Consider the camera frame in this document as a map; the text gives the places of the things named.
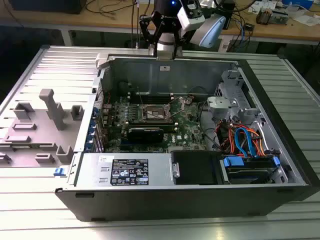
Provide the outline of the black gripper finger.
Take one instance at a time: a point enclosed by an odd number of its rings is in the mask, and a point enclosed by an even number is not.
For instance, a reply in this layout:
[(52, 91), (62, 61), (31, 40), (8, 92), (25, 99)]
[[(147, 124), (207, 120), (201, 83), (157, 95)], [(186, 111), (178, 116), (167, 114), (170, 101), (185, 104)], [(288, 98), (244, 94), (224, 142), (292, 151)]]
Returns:
[(186, 31), (182, 37), (180, 37), (181, 25), (176, 22), (172, 23), (172, 30), (174, 35), (174, 49), (172, 52), (172, 57), (177, 57), (177, 54), (182, 53), (182, 47), (184, 44), (190, 42), (192, 38), (192, 31)]
[[(151, 34), (148, 30), (150, 23), (154, 23), (155, 31)], [(153, 46), (154, 50), (158, 49), (159, 40), (164, 33), (164, 15), (155, 11), (152, 15), (141, 15), (139, 17), (139, 25), (145, 42), (149, 46)]]

